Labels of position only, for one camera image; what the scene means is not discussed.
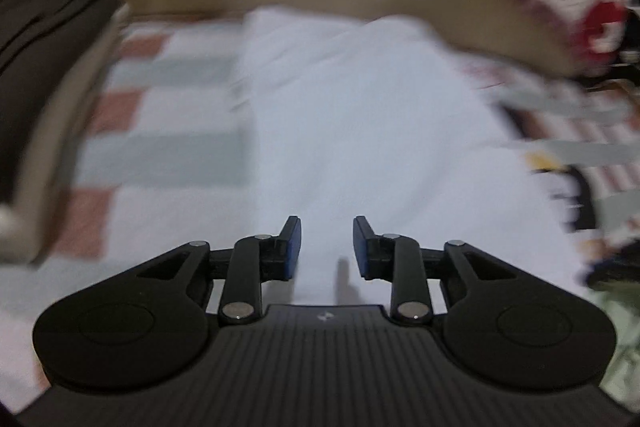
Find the white cloth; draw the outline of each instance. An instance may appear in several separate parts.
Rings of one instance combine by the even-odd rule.
[[[293,303],[388,303],[388,283],[358,274],[360,214],[376,233],[425,248],[463,239],[582,292],[580,258],[542,191],[448,60],[409,18],[248,17],[236,74],[257,131],[257,230],[302,220]]]

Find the white fabric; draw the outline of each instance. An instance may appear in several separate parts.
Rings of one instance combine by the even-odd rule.
[[[464,239],[574,293],[580,259],[506,131],[414,20],[259,9],[237,75],[257,130],[257,230],[302,219],[295,304],[387,304],[353,217],[423,247]]]

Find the ribbed black surface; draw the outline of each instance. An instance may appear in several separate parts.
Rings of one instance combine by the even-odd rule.
[[[596,387],[527,396],[478,382],[428,330],[396,327],[377,307],[286,306],[224,328],[199,363],[155,388],[54,387],[20,415],[28,427],[615,427],[627,418]]]

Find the metal pin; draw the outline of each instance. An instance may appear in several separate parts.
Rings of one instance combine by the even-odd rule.
[[[245,319],[254,313],[254,307],[246,302],[230,302],[222,308],[223,314],[230,319]]]
[[[421,319],[431,311],[426,304],[417,301],[404,302],[398,306],[398,313],[402,317],[418,320]]]

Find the silver screw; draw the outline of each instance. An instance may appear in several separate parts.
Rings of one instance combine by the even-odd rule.
[[[402,317],[414,320],[425,317],[430,311],[431,308],[426,304],[417,301],[404,302],[398,306],[398,313]]]
[[[254,307],[246,302],[229,302],[222,308],[222,312],[230,319],[245,319],[254,312]]]

